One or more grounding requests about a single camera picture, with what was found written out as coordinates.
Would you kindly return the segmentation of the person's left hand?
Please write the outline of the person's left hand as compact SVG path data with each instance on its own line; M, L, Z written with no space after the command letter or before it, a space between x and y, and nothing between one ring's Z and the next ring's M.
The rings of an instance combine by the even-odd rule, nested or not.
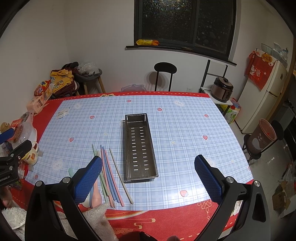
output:
M11 194L9 186L1 187L0 197L1 197L1 210L15 206L13 202L13 196Z

